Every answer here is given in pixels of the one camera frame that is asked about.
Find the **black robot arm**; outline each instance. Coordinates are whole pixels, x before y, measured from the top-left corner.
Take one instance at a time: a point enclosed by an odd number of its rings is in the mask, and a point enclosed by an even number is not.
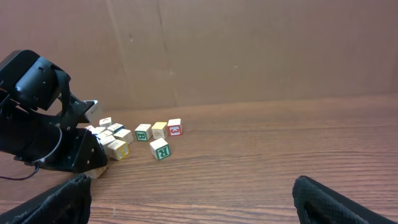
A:
[[[81,173],[107,163],[97,138],[78,123],[89,123],[98,102],[80,101],[69,90],[70,76],[31,50],[0,62],[0,151],[40,168]],[[59,99],[57,115],[48,110]]]

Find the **wooden surface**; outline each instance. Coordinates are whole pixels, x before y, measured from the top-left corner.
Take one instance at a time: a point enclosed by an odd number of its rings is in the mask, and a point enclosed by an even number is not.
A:
[[[90,223],[298,223],[292,187],[307,175],[398,222],[398,95],[114,111],[135,129],[182,118],[172,156],[148,142],[93,180]],[[0,154],[0,173],[31,167]],[[0,212],[71,174],[40,170],[0,180]]]
[[[397,11],[396,0],[1,0],[0,60],[32,49],[106,110],[397,93]]]

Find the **wood grain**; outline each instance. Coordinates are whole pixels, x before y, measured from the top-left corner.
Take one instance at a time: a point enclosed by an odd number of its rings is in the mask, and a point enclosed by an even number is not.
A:
[[[148,142],[110,161],[93,180],[90,223],[298,223],[292,187],[307,175],[398,222],[398,95],[113,111],[115,122],[182,118],[172,156],[156,161]],[[25,167],[0,155],[1,175]],[[0,180],[0,212],[70,174],[40,170]]]

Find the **cardboard backdrop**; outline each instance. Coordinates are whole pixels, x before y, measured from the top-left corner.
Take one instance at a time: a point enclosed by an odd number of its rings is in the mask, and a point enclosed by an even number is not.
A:
[[[0,58],[32,49],[105,110],[398,91],[396,0],[0,0]]]

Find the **black cable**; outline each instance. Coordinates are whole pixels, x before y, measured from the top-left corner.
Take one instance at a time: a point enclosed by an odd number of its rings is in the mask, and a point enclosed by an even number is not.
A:
[[[33,171],[33,173],[27,177],[23,177],[23,178],[10,178],[10,177],[0,177],[0,179],[6,179],[6,180],[26,180],[31,178],[33,175],[35,175],[37,173],[37,171],[39,170],[39,164],[35,165],[35,171]]]

